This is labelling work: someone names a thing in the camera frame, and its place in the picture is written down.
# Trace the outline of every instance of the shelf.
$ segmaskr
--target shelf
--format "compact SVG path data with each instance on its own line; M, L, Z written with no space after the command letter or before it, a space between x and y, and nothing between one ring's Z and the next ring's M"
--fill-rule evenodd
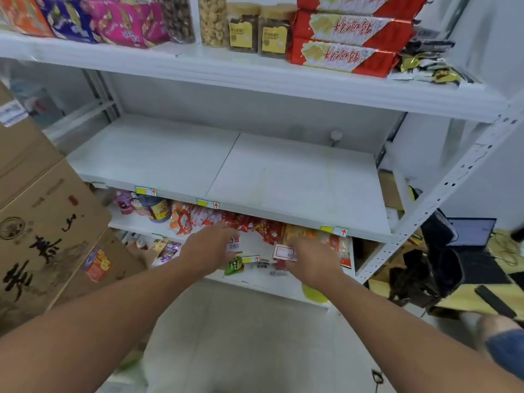
M239 133L126 115L68 156L86 182L195 203L204 197Z
M68 156L99 187L320 229L394 240L371 154L126 115Z
M163 236L182 244L185 243L190 236L177 236L174 234L174 231L169 228L169 222L153 223L148 217L140 216L136 213L123 215L116 205L109 206L109 210L113 217L109 226L113 228L132 231L149 237L159 238L159 236ZM199 227L193 226L192 233L196 233L200 229ZM259 233L245 233L241 231L240 242L243 248L242 256L259 255L262 259L272 259L273 246L265 243ZM344 269L344 271L352 276L349 270ZM302 292L302 284L290 273L284 276L271 276L269 269L258 269L256 265L253 264L246 264L243 272L232 276L225 276L223 270L217 270L206 278L326 308L331 306L329 303L320 304L308 300Z
M508 106L483 84L439 86L296 66L280 59L165 43L148 50L0 32L0 57L491 123Z

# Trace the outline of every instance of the blue shorts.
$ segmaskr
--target blue shorts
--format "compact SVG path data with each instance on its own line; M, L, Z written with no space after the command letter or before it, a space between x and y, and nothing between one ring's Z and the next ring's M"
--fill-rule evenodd
M486 341L493 360L506 371L524 380L524 330L510 330Z

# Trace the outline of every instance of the person's right arm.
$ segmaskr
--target person's right arm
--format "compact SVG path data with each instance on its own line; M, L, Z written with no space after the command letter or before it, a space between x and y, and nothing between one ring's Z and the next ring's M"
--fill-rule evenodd
M524 382L344 274L317 240L291 241L288 270L346 318L398 393L522 393Z

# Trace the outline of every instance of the hand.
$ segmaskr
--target hand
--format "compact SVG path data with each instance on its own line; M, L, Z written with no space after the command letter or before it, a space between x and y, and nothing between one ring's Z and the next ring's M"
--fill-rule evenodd
M234 252L226 253L226 245L232 237L238 237L239 233L227 227L226 223L207 226L189 236L180 250L180 257L196 273L197 279L204 278L236 256Z
M326 244L311 237L293 237L288 242L295 248L297 261L286 261L287 269L305 285L322 293L339 275L344 275L340 259Z

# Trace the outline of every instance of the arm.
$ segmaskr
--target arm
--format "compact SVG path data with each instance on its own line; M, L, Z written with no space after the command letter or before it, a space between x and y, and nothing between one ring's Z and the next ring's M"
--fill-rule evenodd
M183 291L235 256L225 250L238 235L222 224L207 227L191 235L172 262L10 332L0 340L2 391L94 392Z
M346 276L331 249L300 237L289 271L342 313L399 393L517 393L524 383Z

